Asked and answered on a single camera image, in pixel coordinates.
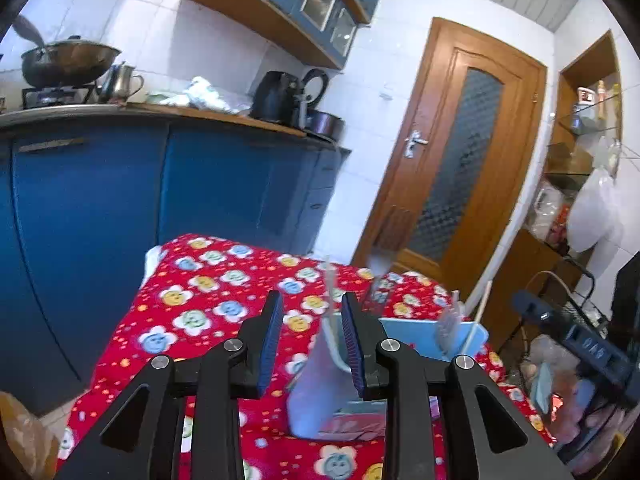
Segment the person's right hand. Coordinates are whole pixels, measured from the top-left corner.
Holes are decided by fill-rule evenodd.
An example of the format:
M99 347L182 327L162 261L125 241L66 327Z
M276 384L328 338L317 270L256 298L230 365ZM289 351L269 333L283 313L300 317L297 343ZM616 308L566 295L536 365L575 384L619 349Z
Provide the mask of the person's right hand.
M556 411L555 420L550 422L548 429L559 444L573 441L580 433L581 422L586 428L600 430L570 466L576 478L587 479L594 478L596 472L611 460L616 445L631 432L639 416L639 405L631 411L609 405L585 416L585 409L578 403L578 382L578 377L568 370L555 376L553 392L562 398L563 404Z

